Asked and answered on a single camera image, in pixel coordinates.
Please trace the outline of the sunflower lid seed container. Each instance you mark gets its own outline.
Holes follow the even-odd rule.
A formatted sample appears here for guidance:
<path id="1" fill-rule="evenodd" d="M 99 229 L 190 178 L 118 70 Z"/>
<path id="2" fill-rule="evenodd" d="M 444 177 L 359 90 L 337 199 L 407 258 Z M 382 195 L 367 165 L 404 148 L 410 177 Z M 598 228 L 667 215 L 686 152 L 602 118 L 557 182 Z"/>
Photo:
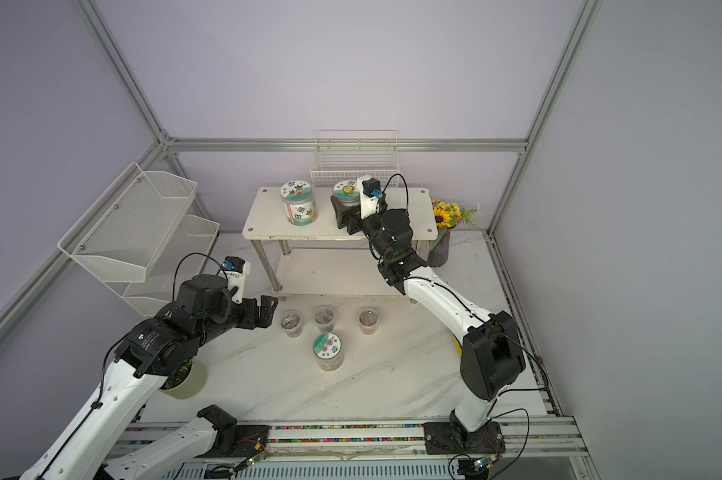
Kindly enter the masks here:
<path id="1" fill-rule="evenodd" d="M 333 186 L 332 195 L 344 206 L 355 207 L 360 205 L 360 193 L 356 180 L 342 180 L 336 183 Z"/>

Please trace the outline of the strawberry lid seed container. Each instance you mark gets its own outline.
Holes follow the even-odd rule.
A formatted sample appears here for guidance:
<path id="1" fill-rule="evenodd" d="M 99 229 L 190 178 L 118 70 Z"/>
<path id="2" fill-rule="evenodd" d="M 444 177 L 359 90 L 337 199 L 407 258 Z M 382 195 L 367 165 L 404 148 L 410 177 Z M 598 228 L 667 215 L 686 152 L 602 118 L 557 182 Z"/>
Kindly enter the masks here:
<path id="1" fill-rule="evenodd" d="M 280 198 L 290 224 L 306 226 L 316 220 L 317 207 L 311 183 L 303 180 L 288 181 L 280 188 Z"/>

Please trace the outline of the pink flower lid seed container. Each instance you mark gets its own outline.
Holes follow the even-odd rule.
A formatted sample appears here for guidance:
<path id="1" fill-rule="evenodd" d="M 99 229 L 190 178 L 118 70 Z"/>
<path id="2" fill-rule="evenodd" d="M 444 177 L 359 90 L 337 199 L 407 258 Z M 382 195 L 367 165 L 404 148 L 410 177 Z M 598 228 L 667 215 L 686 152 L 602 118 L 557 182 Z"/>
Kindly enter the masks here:
<path id="1" fill-rule="evenodd" d="M 324 371 L 337 370 L 344 361 L 343 344 L 333 332 L 321 333 L 312 345 L 317 365 Z"/>

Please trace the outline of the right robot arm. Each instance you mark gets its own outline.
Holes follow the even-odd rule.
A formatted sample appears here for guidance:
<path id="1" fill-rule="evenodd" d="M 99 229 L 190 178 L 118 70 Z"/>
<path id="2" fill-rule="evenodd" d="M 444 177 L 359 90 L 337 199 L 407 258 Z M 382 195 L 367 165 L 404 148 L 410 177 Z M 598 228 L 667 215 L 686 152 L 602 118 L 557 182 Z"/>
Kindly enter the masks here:
<path id="1" fill-rule="evenodd" d="M 476 444 L 486 436 L 490 402 L 526 370 L 515 320 L 506 311 L 476 306 L 442 281 L 412 245 L 408 211 L 389 209 L 381 193 L 352 204 L 334 196 L 330 201 L 337 227 L 366 238 L 385 282 L 425 307 L 458 340 L 467 391 L 450 414 L 450 427 L 456 443 Z"/>

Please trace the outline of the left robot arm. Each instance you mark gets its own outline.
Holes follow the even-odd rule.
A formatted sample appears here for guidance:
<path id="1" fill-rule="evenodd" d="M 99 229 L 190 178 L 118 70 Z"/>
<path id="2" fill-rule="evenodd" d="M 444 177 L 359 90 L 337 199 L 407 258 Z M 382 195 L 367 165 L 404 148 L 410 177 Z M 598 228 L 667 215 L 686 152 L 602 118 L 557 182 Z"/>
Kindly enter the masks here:
<path id="1" fill-rule="evenodd" d="M 106 456 L 149 398 L 199 350 L 233 328 L 271 326 L 279 300 L 235 296 L 224 276 L 184 281 L 173 300 L 137 324 L 107 352 L 98 387 L 24 479 L 149 479 L 195 457 L 240 447 L 236 419 L 201 409 L 174 433 L 117 460 Z"/>

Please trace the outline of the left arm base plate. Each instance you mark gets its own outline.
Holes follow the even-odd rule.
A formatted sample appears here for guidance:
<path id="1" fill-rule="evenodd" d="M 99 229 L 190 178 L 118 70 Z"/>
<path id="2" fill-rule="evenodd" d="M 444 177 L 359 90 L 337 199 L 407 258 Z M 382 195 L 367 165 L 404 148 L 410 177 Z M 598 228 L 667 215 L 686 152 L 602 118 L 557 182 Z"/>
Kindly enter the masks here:
<path id="1" fill-rule="evenodd" d="M 241 425 L 229 427 L 218 434 L 211 448 L 199 458 L 249 458 L 263 452 L 269 438 L 268 425 Z"/>

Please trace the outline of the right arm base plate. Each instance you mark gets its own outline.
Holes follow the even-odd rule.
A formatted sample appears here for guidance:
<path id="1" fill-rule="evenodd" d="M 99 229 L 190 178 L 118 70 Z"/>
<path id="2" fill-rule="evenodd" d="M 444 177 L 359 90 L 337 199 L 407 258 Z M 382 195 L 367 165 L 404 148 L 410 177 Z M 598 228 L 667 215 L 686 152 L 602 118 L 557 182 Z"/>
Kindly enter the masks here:
<path id="1" fill-rule="evenodd" d="M 502 455 L 506 452 L 504 436 L 497 422 L 488 422 L 475 432 L 467 432 L 449 422 L 428 422 L 423 425 L 423 429 L 425 448 L 429 455 Z"/>

